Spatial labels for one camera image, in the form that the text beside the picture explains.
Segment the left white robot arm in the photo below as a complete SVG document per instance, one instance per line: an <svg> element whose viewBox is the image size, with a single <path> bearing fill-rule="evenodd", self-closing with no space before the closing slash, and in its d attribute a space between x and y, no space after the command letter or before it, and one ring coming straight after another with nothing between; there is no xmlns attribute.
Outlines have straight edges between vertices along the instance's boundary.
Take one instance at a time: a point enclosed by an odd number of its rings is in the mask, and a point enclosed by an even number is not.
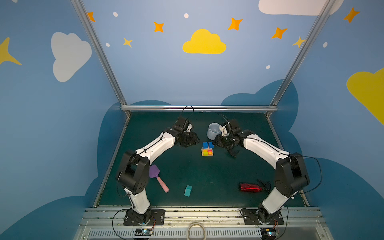
<svg viewBox="0 0 384 240"><path fill-rule="evenodd" d="M152 206L147 198L146 186L150 179L150 167L166 150L175 145L186 148L200 142L193 132L191 121L178 117L172 127L168 127L146 146L135 151L126 151L117 170L116 180L128 195L131 208L128 216L138 224L150 221Z"/></svg>

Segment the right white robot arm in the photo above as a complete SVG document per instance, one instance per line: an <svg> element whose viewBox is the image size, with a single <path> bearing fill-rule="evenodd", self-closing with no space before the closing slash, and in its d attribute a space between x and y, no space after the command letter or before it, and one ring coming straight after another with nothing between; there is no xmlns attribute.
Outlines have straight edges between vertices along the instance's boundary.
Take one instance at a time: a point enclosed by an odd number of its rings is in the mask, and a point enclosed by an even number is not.
<svg viewBox="0 0 384 240"><path fill-rule="evenodd" d="M264 225L269 224L289 199L310 184L304 157L299 153L291 154L273 146L251 130L242 130L235 119L222 123L220 132L214 139L215 146L227 149L233 157L237 154L234 147L243 147L274 168L274 188L257 211L258 221Z"/></svg>

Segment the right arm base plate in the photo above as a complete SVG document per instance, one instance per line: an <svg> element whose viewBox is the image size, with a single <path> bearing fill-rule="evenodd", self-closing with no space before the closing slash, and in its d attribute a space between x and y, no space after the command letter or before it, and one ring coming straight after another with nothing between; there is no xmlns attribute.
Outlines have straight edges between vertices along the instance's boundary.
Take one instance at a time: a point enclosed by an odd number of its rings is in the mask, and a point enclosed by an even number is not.
<svg viewBox="0 0 384 240"><path fill-rule="evenodd" d="M245 225L283 225L285 223L281 211L270 214L263 209L242 208L240 214Z"/></svg>

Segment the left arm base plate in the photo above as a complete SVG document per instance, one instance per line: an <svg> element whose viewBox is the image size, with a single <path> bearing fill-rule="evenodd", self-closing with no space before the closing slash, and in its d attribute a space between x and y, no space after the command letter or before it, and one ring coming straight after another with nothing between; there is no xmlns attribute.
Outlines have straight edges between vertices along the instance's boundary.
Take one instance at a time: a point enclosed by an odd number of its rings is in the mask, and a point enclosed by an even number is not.
<svg viewBox="0 0 384 240"><path fill-rule="evenodd" d="M126 212L124 226L163 226L165 220L165 210L148 209L143 215L138 214L133 209Z"/></svg>

